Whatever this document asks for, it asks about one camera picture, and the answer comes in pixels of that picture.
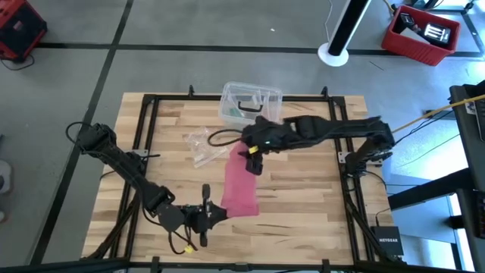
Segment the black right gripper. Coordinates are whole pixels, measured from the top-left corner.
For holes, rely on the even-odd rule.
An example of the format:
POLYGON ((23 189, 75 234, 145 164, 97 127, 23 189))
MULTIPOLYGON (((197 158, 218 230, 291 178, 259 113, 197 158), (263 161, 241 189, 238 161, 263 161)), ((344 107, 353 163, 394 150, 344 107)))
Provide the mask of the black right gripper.
POLYGON ((290 135, 288 123, 278 124, 265 119, 242 129, 242 142, 248 146, 246 170, 254 175, 261 175, 263 156, 261 153, 280 152, 288 149, 286 138, 290 135))

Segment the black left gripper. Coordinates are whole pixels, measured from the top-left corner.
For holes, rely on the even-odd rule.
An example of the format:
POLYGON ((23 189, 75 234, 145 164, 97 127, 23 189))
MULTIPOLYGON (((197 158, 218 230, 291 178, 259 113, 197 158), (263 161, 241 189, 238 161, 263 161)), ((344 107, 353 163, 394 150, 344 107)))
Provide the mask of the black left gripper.
POLYGON ((208 245, 208 231, 222 221, 227 220, 227 210, 215 205, 211 200, 209 184, 202 185, 202 205, 186 206, 184 224, 199 234, 200 246, 208 245))

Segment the pink elastic bandage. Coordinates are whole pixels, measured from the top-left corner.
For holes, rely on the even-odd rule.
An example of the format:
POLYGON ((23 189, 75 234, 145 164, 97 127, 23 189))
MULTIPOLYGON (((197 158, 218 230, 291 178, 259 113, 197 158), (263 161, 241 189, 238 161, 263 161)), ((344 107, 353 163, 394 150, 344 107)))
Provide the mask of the pink elastic bandage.
POLYGON ((251 217, 260 214, 256 196, 256 176, 246 170, 247 145, 238 142, 230 151, 225 165, 224 192, 221 206, 226 209, 228 218, 251 217))

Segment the clear plastic bag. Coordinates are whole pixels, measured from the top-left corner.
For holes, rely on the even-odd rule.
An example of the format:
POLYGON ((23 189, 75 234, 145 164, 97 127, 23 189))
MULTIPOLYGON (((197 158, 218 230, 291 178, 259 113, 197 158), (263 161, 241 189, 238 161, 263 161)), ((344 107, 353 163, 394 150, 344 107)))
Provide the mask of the clear plastic bag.
POLYGON ((211 131, 207 127, 199 127, 192 133, 187 134, 184 140, 192 153, 195 168, 200 168, 210 161, 222 156, 226 147, 213 147, 208 144, 211 131))

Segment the clear plastic storage box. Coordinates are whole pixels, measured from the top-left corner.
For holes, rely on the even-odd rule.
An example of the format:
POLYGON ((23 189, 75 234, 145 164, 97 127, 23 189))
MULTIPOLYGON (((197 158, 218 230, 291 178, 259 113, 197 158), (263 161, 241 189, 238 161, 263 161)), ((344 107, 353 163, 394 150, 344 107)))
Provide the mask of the clear plastic storage box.
POLYGON ((218 114, 226 128, 241 130, 247 125, 254 124, 258 116, 279 122, 282 101, 283 93, 276 87, 232 81, 224 85, 218 114), (224 112, 229 108, 238 108, 245 117, 224 116, 224 112))

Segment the black Netgear router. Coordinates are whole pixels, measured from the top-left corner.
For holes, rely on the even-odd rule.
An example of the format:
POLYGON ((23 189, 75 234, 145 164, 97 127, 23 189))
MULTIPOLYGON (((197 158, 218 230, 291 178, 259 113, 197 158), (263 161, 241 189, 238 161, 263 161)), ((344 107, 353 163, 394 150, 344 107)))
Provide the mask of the black Netgear router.
POLYGON ((402 240, 396 226, 371 227, 380 246, 390 255, 403 256, 402 240))

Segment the black pole white base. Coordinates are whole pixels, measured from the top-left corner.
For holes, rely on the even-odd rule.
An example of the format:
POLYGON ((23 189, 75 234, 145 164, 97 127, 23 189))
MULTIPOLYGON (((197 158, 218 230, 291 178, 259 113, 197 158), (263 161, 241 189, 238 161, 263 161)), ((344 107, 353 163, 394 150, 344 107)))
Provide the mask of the black pole white base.
POLYGON ((347 46, 352 39, 361 19, 370 5, 371 0, 346 0, 336 28, 330 36, 327 22, 324 23, 328 42, 319 46, 319 59, 330 67, 341 67, 349 60, 347 46))

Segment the red plastic crate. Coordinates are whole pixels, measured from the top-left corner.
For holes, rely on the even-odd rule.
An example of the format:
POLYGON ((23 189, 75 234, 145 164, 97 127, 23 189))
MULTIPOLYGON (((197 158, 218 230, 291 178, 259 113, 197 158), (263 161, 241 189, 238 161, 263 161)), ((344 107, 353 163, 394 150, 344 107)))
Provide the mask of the red plastic crate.
POLYGON ((397 55, 406 56, 421 63, 436 66, 446 56, 455 53, 458 37, 461 31, 460 23, 443 17, 418 10, 407 5, 397 8, 393 20, 388 26, 381 47, 397 55), (409 13, 415 20, 415 25, 399 32, 395 25, 399 13, 409 13), (421 34, 427 24, 437 24, 451 29, 451 37, 447 46, 430 44, 421 34))

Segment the person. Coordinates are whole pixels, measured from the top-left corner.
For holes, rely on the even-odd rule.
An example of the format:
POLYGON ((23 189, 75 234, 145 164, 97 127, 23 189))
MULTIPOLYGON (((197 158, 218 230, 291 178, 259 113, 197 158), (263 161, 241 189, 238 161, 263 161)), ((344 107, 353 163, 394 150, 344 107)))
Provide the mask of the person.
POLYGON ((0 196, 9 193, 12 189, 12 173, 11 165, 0 159, 0 196))

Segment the small black device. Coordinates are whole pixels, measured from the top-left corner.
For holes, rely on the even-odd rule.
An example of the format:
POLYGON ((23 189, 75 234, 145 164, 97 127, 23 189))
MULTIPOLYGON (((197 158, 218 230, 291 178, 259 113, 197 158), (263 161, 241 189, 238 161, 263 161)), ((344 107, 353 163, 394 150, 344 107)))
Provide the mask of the small black device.
POLYGON ((396 19, 396 29, 401 32, 405 28, 412 28, 415 25, 414 18, 409 13, 401 12, 396 19))

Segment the black silver device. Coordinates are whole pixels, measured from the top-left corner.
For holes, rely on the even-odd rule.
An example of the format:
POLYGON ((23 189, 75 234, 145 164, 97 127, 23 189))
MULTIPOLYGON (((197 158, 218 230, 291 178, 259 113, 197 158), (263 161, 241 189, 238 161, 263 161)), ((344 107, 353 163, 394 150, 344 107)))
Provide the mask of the black silver device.
POLYGON ((427 24, 421 36, 435 46, 447 46, 451 37, 451 29, 437 24, 427 24))

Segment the red black generator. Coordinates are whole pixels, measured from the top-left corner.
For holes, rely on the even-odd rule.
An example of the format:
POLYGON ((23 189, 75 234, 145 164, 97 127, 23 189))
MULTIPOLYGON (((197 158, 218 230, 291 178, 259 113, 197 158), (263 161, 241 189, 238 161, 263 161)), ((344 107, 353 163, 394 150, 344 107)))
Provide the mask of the red black generator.
POLYGON ((0 60, 23 62, 47 31, 27 0, 0 0, 0 60))

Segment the black metal table frame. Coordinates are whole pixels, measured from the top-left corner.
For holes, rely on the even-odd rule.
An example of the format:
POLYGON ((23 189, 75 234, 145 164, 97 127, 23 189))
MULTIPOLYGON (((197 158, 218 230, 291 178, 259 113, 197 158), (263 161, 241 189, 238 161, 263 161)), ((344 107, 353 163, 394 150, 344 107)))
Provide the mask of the black metal table frame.
MULTIPOLYGON (((147 149, 149 180, 168 187, 181 205, 202 200, 202 185, 211 187, 211 200, 223 196, 227 155, 195 168, 184 137, 205 126, 218 130, 215 95, 181 93, 125 93, 114 126, 122 149, 147 149)), ((158 258, 163 268, 231 270, 237 262, 255 270, 318 271, 328 261, 335 271, 349 271, 355 262, 379 262, 380 257, 364 230, 347 211, 350 195, 362 219, 374 225, 393 223, 380 172, 358 182, 343 184, 338 154, 361 146, 362 141, 328 140, 309 149, 272 153, 264 157, 257 179, 260 214, 231 218, 208 233, 208 245, 193 253, 183 251, 179 235, 169 237, 147 221, 141 211, 130 218, 108 256, 126 258, 134 266, 158 258)))

